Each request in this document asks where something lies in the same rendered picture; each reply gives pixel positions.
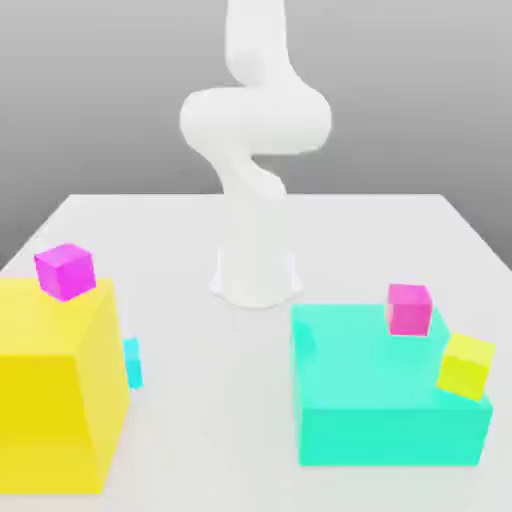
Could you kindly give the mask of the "large yellow box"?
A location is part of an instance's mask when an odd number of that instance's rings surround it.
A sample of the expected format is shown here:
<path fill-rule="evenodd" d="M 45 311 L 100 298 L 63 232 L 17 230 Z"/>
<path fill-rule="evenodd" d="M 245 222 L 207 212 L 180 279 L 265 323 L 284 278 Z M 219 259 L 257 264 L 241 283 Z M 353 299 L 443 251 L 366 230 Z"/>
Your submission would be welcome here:
<path fill-rule="evenodd" d="M 102 492 L 130 404 L 113 282 L 0 278 L 0 493 Z"/>

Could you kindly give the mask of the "small cyan cube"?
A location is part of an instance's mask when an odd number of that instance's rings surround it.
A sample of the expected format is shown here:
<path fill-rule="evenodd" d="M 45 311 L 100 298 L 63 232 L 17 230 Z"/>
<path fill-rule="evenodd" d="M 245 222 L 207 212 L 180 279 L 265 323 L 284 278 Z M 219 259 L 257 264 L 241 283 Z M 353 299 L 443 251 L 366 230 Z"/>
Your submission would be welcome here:
<path fill-rule="evenodd" d="M 140 359 L 140 345 L 137 338 L 123 340 L 123 356 L 130 389 L 143 388 L 142 365 Z"/>

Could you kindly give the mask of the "small magenta cube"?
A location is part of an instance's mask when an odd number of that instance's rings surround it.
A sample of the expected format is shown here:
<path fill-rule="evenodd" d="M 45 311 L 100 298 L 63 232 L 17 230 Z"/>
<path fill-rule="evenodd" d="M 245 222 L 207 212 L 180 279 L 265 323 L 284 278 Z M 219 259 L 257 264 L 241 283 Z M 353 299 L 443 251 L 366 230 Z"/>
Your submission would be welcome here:
<path fill-rule="evenodd" d="M 65 243 L 34 256 L 40 288 L 65 302 L 96 287 L 92 254 Z"/>

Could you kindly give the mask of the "small pink cube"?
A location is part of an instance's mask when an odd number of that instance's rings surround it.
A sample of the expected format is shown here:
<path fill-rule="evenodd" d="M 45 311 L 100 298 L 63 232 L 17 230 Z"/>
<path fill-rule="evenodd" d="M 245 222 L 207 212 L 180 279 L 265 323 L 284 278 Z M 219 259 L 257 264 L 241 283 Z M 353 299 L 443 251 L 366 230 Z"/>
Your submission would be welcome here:
<path fill-rule="evenodd" d="M 392 283 L 388 287 L 386 320 L 391 335 L 428 334 L 433 304 L 424 285 Z"/>

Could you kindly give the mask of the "large turquoise box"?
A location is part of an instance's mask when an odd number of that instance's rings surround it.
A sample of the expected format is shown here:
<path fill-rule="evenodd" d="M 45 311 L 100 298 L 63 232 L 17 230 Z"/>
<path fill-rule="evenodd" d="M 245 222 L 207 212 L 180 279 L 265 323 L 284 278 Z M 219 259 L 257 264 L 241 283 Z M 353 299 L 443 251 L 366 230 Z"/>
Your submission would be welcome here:
<path fill-rule="evenodd" d="M 291 308 L 292 397 L 302 466 L 475 466 L 493 406 L 438 388 L 450 331 L 390 335 L 381 304 Z"/>

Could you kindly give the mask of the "small yellow cube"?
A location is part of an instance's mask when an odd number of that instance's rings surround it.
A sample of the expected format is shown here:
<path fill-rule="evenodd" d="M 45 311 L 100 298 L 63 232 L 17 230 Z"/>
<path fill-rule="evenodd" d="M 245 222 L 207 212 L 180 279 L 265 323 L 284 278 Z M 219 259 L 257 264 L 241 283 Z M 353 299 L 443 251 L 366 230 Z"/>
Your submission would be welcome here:
<path fill-rule="evenodd" d="M 437 387 L 480 401 L 495 352 L 494 343 L 452 333 L 443 352 Z"/>

